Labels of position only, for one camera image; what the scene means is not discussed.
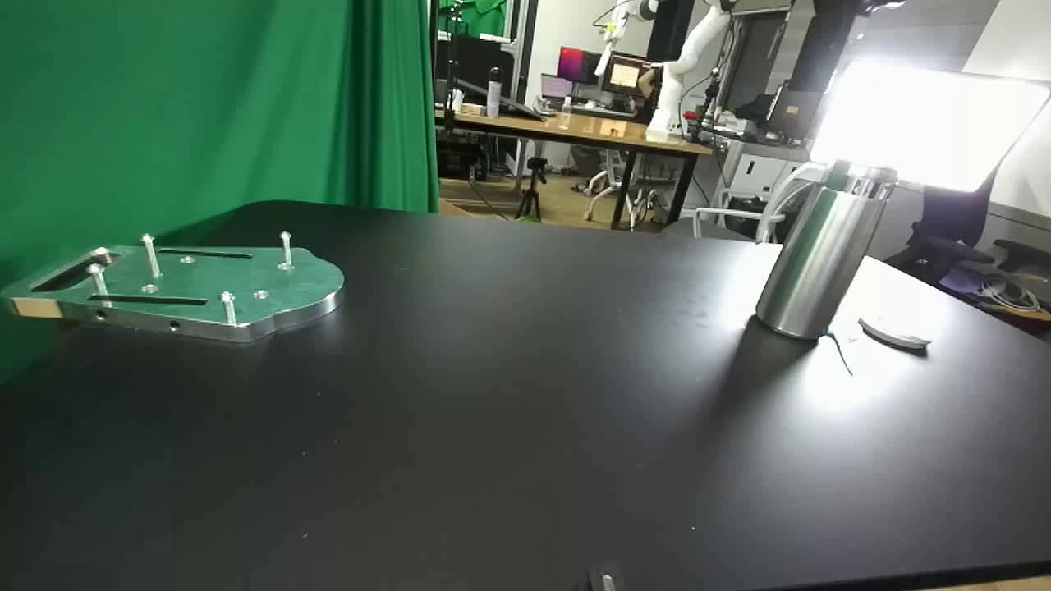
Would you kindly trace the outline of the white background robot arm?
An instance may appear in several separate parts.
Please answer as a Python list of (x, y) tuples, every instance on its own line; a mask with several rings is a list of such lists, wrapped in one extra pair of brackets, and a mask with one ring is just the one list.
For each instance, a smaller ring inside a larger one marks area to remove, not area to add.
[(704, 64), (704, 51), (729, 28), (729, 0), (705, 0), (704, 18), (685, 34), (680, 57), (663, 61), (663, 83), (656, 95), (656, 107), (649, 114), (646, 134), (652, 140), (668, 140), (680, 123), (680, 99), (685, 92), (685, 77)]

